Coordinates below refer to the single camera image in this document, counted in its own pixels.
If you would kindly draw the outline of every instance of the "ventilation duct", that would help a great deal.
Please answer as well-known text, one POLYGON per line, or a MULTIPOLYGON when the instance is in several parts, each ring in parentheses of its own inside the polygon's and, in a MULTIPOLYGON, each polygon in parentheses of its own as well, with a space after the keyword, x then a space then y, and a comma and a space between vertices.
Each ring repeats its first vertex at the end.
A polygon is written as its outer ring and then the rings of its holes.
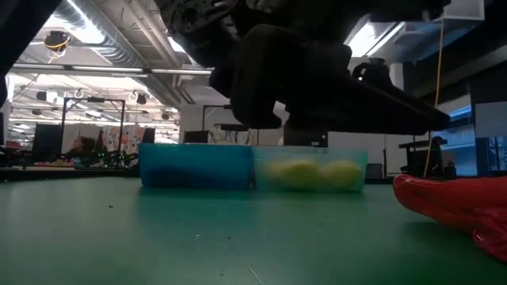
POLYGON ((385 58, 388 62, 415 62, 438 51, 440 24, 444 19, 444 46, 458 40, 480 25, 485 17, 484 0, 452 0, 441 18, 430 22, 406 22, 390 39, 385 35, 392 29, 386 23, 371 23, 373 37, 380 43, 369 56, 385 58))
MULTIPOLYGON (((66 29, 87 44, 107 47, 92 49, 115 67, 148 67, 147 62, 130 45, 116 26, 90 0, 63 0, 53 16, 60 19, 66 29)), ((177 90, 171 89, 160 78, 149 74, 146 78, 133 78, 145 85, 162 104, 179 105, 177 90)))

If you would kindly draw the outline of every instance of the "yellow ball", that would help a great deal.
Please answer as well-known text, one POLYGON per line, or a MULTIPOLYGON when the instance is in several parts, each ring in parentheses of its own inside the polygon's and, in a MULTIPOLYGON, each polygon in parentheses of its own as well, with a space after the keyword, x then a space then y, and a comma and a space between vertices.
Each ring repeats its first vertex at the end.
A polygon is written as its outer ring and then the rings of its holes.
POLYGON ((349 190, 361 179, 361 167, 351 161, 331 162, 322 169, 322 176, 329 186, 340 190, 349 190))
POLYGON ((318 164, 311 160, 274 162, 269 172, 283 186, 298 190, 315 189, 319 179, 318 164))

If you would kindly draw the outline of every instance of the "green table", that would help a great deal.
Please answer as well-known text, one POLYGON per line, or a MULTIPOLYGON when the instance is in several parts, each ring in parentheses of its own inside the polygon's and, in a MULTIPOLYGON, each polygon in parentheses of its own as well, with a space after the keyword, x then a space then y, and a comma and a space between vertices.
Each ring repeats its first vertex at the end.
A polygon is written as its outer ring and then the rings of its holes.
POLYGON ((0 184, 0 284, 505 284, 465 234, 364 195, 0 184))

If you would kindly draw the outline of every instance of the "yellow object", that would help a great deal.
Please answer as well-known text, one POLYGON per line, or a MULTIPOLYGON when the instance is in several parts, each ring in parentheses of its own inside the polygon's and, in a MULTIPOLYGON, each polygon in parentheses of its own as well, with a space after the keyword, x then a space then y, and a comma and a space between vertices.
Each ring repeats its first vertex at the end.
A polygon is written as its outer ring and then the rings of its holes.
POLYGON ((331 162, 321 174, 329 186, 340 190, 349 190, 362 177, 361 167, 346 160, 331 162))
MULTIPOLYGON (((441 72, 442 72, 442 51, 444 49, 444 18, 442 17, 440 23, 440 46, 438 48, 438 66, 436 67, 436 94, 435 94, 435 108, 438 105, 438 97, 440 96, 440 80, 441 80, 441 72)), ((428 165, 429 165, 429 154, 431 153, 431 130, 429 132, 429 145, 428 145, 428 153, 426 154, 426 165, 425 172, 423 174, 423 178, 426 178, 426 174, 428 173, 428 165)))
POLYGON ((312 160, 274 162, 269 166, 269 175, 289 188, 315 189, 319 180, 318 164, 312 160))

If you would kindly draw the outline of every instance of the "metal frame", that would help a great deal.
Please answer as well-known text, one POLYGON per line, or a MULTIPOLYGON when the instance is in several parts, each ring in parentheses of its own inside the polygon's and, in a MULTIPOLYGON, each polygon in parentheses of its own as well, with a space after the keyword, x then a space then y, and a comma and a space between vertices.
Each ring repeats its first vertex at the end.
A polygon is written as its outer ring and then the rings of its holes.
MULTIPOLYGON (((229 108, 229 105, 204 105, 203 106, 203 116, 202 116, 202 131, 206 131, 204 130, 204 123, 205 123, 205 120, 206 120, 206 109, 207 108, 222 108, 224 110, 230 110, 231 108, 229 108)), ((261 133, 260 133, 260 130, 257 129, 257 145, 259 145, 259 138, 261 137, 261 133)))
POLYGON ((209 76, 211 70, 193 70, 182 68, 147 68, 147 67, 115 67, 115 66, 86 66, 70 64, 45 63, 15 63, 10 72, 20 74, 59 74, 83 76, 117 76, 117 77, 146 77, 149 74, 176 74, 209 76))
POLYGON ((61 145, 63 145, 63 132, 65 130, 65 117, 66 117, 66 114, 77 103, 79 103, 79 102, 81 102, 83 100, 91 102, 91 103, 104 103, 106 101, 108 101, 108 102, 120 102, 121 103, 120 137, 118 138, 118 151, 121 152, 121 139, 122 139, 122 136, 123 136, 123 133, 124 133, 124 115, 125 115, 125 100, 121 100, 121 99, 104 99, 104 98, 96 98, 96 97, 88 97, 86 99, 84 99, 84 98, 69 98, 69 97, 64 98, 63 99, 63 111, 62 111, 62 125, 61 125, 61 130, 62 130, 61 145), (67 102, 68 101, 75 101, 75 103, 70 108, 67 109, 67 102))

